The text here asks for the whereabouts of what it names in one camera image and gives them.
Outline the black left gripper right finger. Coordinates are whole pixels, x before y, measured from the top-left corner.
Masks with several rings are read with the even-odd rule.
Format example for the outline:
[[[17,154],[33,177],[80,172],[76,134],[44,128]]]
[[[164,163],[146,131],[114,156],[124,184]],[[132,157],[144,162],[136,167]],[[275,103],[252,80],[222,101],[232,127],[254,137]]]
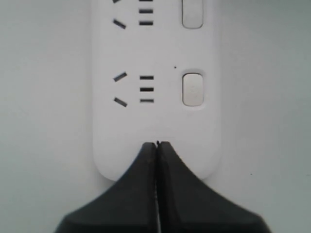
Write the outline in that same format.
[[[221,196],[185,165],[169,142],[157,145],[156,186],[163,233],[269,233],[263,218]]]

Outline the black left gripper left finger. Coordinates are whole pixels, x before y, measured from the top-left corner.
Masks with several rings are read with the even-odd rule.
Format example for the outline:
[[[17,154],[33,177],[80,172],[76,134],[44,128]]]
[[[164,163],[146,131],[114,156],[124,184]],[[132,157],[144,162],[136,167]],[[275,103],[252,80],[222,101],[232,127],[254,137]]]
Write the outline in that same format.
[[[57,233],[156,233],[156,145],[144,143],[127,171],[102,195],[67,214]]]

